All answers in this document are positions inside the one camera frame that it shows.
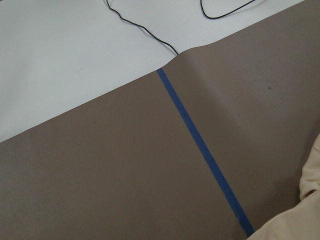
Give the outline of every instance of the thin black cord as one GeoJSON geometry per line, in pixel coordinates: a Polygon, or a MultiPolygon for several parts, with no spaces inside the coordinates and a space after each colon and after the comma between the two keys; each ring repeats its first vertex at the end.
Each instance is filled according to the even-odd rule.
{"type": "Polygon", "coordinates": [[[177,50],[176,50],[170,43],[167,43],[167,42],[162,41],[161,39],[157,38],[157,37],[156,37],[155,35],[153,35],[148,29],[146,29],[145,26],[139,25],[139,24],[134,23],[134,22],[132,22],[132,21],[130,21],[130,20],[128,20],[128,19],[123,18],[123,17],[121,16],[121,14],[120,14],[117,10],[113,9],[113,8],[110,6],[108,0],[105,0],[105,2],[106,2],[108,8],[109,8],[111,11],[115,12],[116,14],[118,14],[118,16],[119,16],[120,19],[122,19],[123,21],[125,21],[125,22],[127,22],[127,23],[130,23],[130,24],[132,24],[132,25],[135,25],[135,26],[137,26],[137,27],[139,27],[139,28],[144,29],[148,34],[150,34],[150,35],[151,35],[154,39],[156,39],[158,42],[169,46],[169,47],[174,51],[174,53],[175,53],[176,55],[179,55],[179,53],[177,52],[177,50]]]}
{"type": "Polygon", "coordinates": [[[235,11],[238,11],[239,9],[242,9],[243,7],[247,6],[248,4],[250,4],[250,3],[254,2],[254,1],[255,1],[255,0],[251,0],[251,1],[247,2],[246,4],[238,7],[237,9],[232,10],[231,12],[228,12],[228,13],[223,14],[223,15],[221,15],[221,16],[208,16],[208,15],[205,13],[204,6],[203,6],[203,4],[202,4],[202,0],[200,0],[200,6],[201,6],[201,10],[202,10],[203,15],[204,15],[207,19],[220,19],[220,18],[223,18],[223,17],[225,17],[225,16],[227,16],[227,15],[229,15],[229,14],[234,13],[235,11]]]}

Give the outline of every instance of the white floor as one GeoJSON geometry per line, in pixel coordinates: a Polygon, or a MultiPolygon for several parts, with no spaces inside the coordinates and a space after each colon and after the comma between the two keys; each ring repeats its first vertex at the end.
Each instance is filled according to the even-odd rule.
{"type": "MultiPolygon", "coordinates": [[[[203,0],[221,15],[247,0],[203,0]]],[[[256,0],[218,20],[200,0],[110,0],[178,52],[213,43],[302,0],[256,0]]],[[[0,142],[146,75],[174,54],[103,0],[0,1],[0,142]]]]}

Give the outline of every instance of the blue tape strip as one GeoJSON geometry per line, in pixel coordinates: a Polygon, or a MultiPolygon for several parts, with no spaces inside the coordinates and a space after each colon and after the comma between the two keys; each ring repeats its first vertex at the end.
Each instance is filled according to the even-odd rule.
{"type": "Polygon", "coordinates": [[[230,207],[232,208],[236,218],[238,219],[242,229],[245,231],[246,236],[250,237],[254,233],[254,229],[249,222],[244,210],[240,206],[235,194],[233,193],[231,187],[229,186],[227,180],[225,179],[223,173],[221,172],[219,166],[217,165],[215,159],[211,155],[205,141],[201,137],[200,133],[197,130],[194,122],[192,121],[191,117],[189,116],[187,110],[185,109],[183,103],[181,102],[179,96],[177,95],[174,87],[170,83],[165,71],[160,68],[157,70],[159,77],[163,85],[165,86],[167,92],[169,93],[175,107],[179,111],[185,125],[189,129],[196,145],[198,146],[202,156],[204,157],[206,163],[208,164],[213,176],[215,177],[217,183],[219,184],[221,190],[224,193],[226,200],[228,201],[230,207]]]}

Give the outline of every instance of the brown surface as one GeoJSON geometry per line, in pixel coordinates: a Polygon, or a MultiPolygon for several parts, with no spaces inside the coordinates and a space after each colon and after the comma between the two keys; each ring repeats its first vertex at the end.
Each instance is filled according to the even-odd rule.
{"type": "MultiPolygon", "coordinates": [[[[164,70],[249,220],[298,201],[320,132],[320,2],[164,70]]],[[[0,239],[245,239],[155,72],[0,143],[0,239]]]]}
{"type": "Polygon", "coordinates": [[[153,72],[0,144],[0,239],[244,239],[153,72]]]}
{"type": "Polygon", "coordinates": [[[320,132],[319,30],[308,0],[163,68],[255,229],[299,202],[320,132]]]}

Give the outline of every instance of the beige clothing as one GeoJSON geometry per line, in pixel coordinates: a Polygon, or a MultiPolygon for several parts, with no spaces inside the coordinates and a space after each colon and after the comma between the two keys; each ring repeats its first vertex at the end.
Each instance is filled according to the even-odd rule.
{"type": "Polygon", "coordinates": [[[320,240],[320,135],[300,179],[301,202],[263,225],[248,240],[320,240]],[[310,191],[314,193],[305,197],[310,191]]]}

